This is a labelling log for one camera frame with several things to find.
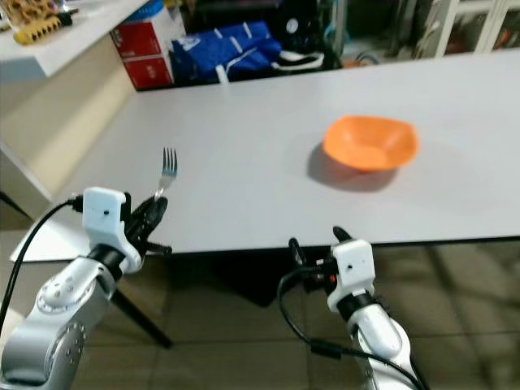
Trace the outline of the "silver metal fork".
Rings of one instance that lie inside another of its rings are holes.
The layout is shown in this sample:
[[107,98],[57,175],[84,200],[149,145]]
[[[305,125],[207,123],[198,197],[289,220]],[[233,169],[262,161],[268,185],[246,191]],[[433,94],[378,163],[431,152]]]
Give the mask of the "silver metal fork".
[[171,187],[178,175],[179,159],[177,151],[172,146],[164,146],[162,150],[161,175],[158,188],[153,198],[160,198]]

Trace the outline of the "orange plastic plate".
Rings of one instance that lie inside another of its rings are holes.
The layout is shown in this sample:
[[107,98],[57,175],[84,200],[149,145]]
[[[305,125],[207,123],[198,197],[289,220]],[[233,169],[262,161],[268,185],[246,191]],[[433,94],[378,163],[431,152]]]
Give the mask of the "orange plastic plate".
[[361,172],[397,170],[416,159],[419,150],[412,123],[386,116],[341,116],[322,139],[324,155]]

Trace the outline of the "white dining table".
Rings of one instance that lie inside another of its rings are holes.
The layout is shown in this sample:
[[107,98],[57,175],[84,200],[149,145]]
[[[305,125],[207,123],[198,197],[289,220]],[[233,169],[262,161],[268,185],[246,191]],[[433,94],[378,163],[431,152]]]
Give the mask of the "white dining table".
[[[349,115],[412,123],[418,154],[331,159],[324,133]],[[140,93],[57,190],[146,196],[163,146],[181,167],[158,238],[182,258],[274,270],[289,238],[326,248],[333,226],[375,248],[520,245],[520,50]]]

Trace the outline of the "red cardboard box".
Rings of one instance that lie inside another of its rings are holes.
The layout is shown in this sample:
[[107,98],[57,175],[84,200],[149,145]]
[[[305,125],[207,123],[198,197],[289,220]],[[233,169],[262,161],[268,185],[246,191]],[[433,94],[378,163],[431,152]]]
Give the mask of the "red cardboard box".
[[134,89],[167,88],[175,84],[172,42],[186,36],[178,8],[149,0],[109,33]]

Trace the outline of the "blue fabric bag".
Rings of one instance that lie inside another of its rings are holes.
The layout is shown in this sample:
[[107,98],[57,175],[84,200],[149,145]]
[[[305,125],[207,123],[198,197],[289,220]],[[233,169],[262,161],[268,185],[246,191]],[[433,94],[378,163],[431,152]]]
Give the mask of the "blue fabric bag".
[[238,23],[175,38],[171,42],[172,75],[184,80],[215,80],[270,70],[282,51],[263,21]]

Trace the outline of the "white counter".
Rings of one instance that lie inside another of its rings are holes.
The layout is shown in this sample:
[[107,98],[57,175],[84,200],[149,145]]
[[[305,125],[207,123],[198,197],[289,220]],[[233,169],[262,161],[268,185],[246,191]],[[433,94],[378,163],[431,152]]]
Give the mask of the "white counter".
[[0,40],[1,193],[41,215],[135,89],[109,33],[146,0],[82,0],[71,28]]

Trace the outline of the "black white shoe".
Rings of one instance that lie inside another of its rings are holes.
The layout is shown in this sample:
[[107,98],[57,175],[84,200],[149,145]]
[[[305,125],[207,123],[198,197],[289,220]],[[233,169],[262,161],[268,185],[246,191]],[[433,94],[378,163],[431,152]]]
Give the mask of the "black white shoe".
[[326,52],[296,52],[282,50],[272,63],[272,67],[282,72],[301,72],[311,70],[331,70],[338,67],[335,57],[327,58]]

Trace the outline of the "yellow snack pack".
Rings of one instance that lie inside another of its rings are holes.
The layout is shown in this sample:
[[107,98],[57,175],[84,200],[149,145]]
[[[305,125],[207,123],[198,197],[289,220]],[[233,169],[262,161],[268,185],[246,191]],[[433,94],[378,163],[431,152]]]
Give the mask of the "yellow snack pack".
[[47,37],[52,36],[53,33],[63,28],[72,26],[73,20],[73,15],[70,14],[70,12],[63,12],[62,14],[44,19],[44,21],[32,22],[19,31],[16,31],[12,40],[22,46],[33,45],[36,44],[36,42],[44,41]]

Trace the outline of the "clear pretzel jar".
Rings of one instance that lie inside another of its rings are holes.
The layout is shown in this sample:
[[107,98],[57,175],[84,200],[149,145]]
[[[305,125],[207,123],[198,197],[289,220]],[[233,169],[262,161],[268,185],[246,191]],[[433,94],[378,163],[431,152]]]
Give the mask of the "clear pretzel jar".
[[0,0],[2,15],[12,27],[44,21],[64,10],[66,0]]

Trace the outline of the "white shelf frame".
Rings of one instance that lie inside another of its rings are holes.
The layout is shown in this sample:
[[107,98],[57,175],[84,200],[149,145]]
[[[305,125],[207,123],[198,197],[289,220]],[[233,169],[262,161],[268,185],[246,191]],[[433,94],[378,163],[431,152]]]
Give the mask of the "white shelf frame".
[[520,49],[520,0],[335,0],[327,27],[352,66]]

